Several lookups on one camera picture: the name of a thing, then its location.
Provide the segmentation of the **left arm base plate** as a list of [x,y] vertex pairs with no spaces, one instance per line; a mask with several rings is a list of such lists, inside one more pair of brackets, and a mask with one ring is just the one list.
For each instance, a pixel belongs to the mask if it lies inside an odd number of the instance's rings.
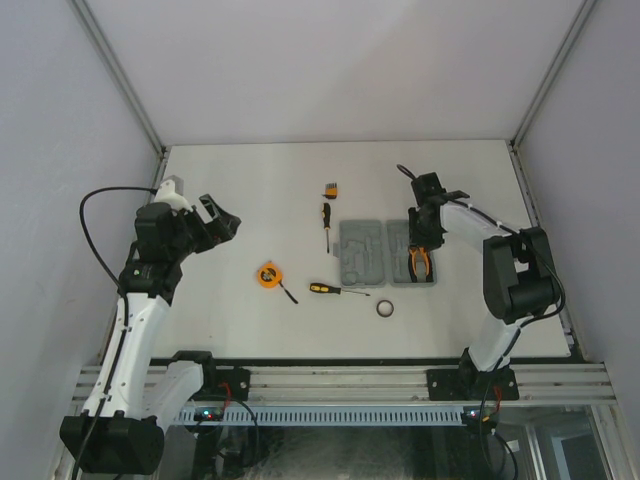
[[215,368],[204,375],[204,384],[197,396],[202,398],[222,397],[246,401],[251,386],[251,372],[248,369]]

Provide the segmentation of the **screwdriver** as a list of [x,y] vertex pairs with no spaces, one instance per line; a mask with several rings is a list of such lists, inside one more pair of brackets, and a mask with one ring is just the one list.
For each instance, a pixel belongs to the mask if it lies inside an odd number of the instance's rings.
[[330,231],[330,219],[331,219],[331,206],[328,202],[324,202],[321,210],[322,220],[323,220],[323,228],[325,232],[326,238],[326,252],[330,253],[330,239],[329,239],[329,231]]
[[324,283],[319,283],[319,282],[312,282],[309,284],[309,290],[313,293],[317,293],[317,294],[334,294],[334,295],[341,295],[343,293],[348,293],[348,294],[358,294],[358,295],[364,295],[369,297],[370,294],[366,293],[366,292],[358,292],[358,291],[354,291],[354,290],[346,290],[342,287],[337,287],[337,286],[331,286],[328,284],[324,284]]

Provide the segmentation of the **orange black pliers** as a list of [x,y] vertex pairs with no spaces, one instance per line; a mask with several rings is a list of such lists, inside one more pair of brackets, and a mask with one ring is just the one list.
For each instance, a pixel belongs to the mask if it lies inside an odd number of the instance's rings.
[[408,248],[408,269],[412,283],[429,281],[432,274],[429,252],[424,247],[411,245]]

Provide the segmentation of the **grey plastic tool case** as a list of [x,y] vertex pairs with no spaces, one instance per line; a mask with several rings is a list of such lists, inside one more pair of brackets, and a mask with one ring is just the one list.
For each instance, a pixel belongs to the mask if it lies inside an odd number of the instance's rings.
[[427,287],[436,284],[435,261],[429,281],[412,283],[408,269],[408,220],[343,220],[334,255],[340,283],[347,288]]

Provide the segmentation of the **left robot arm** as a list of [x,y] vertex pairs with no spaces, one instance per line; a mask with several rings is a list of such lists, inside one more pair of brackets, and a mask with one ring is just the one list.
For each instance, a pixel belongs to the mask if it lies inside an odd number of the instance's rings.
[[166,431],[182,406],[193,396],[206,400],[218,390],[213,355],[179,351],[152,394],[144,393],[182,262],[232,240],[241,224],[210,195],[199,201],[210,221],[178,194],[156,193],[136,212],[135,239],[121,273],[112,278],[119,300],[98,379],[81,413],[65,417],[59,430],[74,459],[73,478],[79,473],[152,474],[162,458]]

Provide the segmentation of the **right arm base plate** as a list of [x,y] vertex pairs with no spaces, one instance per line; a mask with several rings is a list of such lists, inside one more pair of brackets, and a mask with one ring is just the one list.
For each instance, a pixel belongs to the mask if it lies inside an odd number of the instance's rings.
[[515,372],[509,367],[470,374],[464,374],[461,369],[429,369],[426,380],[432,401],[496,400],[497,393],[502,400],[520,398]]

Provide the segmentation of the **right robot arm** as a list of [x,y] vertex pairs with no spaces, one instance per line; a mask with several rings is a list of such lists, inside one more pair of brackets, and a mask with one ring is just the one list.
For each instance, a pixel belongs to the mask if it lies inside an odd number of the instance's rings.
[[558,315],[566,293],[554,265],[548,236],[540,227],[517,230],[470,203],[461,191],[446,190],[436,173],[415,175],[403,165],[397,169],[410,179],[416,205],[408,210],[409,260],[413,282],[417,261],[432,271],[431,253],[454,235],[481,255],[482,291],[488,310],[481,332],[461,358],[461,391],[480,399],[495,386],[494,371],[509,365],[522,331]]

